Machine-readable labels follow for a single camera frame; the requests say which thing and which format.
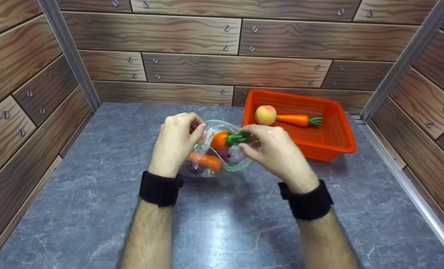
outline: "hand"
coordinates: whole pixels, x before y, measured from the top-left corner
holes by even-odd
[[[256,136],[259,150],[240,144],[242,151],[267,171],[282,179],[292,193],[305,194],[319,185],[319,180],[288,133],[281,127],[249,125],[240,129]]]
[[[149,173],[175,178],[204,128],[203,120],[193,112],[167,117],[155,141]]]

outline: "gray marble surface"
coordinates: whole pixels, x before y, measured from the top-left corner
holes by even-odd
[[[239,125],[241,108],[105,103],[0,252],[0,268],[114,268],[140,175],[166,116],[195,111]],[[444,248],[352,123],[358,151],[312,163],[367,269],[444,269]],[[186,180],[173,224],[174,269],[302,266],[299,232],[277,178],[259,165]]]

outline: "black wrist strap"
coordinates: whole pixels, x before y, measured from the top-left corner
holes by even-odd
[[[144,171],[141,178],[139,197],[149,203],[164,206],[175,206],[179,189],[184,185],[181,175],[175,179],[160,177]]]
[[[316,220],[330,211],[333,200],[328,193],[325,182],[320,180],[320,185],[307,194],[293,194],[285,182],[280,182],[280,194],[282,199],[289,201],[290,209],[295,218],[300,220]]]

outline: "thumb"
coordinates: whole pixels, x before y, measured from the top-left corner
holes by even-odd
[[[255,149],[251,148],[249,145],[245,143],[239,144],[240,149],[242,152],[244,152],[247,157],[251,158],[252,160],[255,160],[256,162],[259,162],[262,159],[262,154]]]
[[[191,143],[195,144],[197,143],[197,141],[200,140],[200,138],[204,134],[204,128],[205,128],[205,123],[199,124],[197,128],[195,128],[195,130],[191,133]]]

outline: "wood panel wallpaper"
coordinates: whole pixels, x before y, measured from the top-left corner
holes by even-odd
[[[370,126],[444,223],[444,25]]]
[[[88,113],[37,0],[0,0],[0,248]]]
[[[264,87],[334,99],[353,114],[435,2],[58,0],[105,102],[241,106],[237,87]]]

